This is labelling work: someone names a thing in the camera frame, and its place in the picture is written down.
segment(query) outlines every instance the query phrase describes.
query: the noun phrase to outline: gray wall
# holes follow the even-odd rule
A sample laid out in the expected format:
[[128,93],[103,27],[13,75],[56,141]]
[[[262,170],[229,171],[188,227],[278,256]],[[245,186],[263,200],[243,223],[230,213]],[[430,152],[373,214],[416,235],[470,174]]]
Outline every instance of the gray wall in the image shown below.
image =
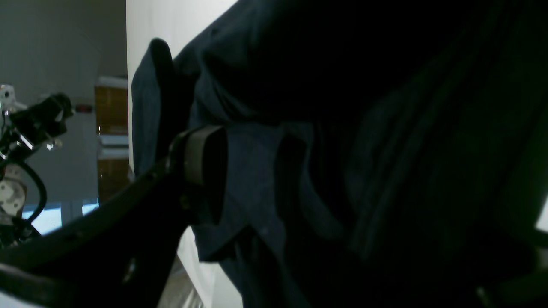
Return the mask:
[[[124,0],[2,0],[0,29],[0,82],[13,84],[24,104],[54,92],[93,104],[98,76],[127,73]],[[96,198],[95,114],[76,115],[67,127],[61,150],[42,149],[28,162],[49,201]],[[28,183],[27,203],[36,203]]]

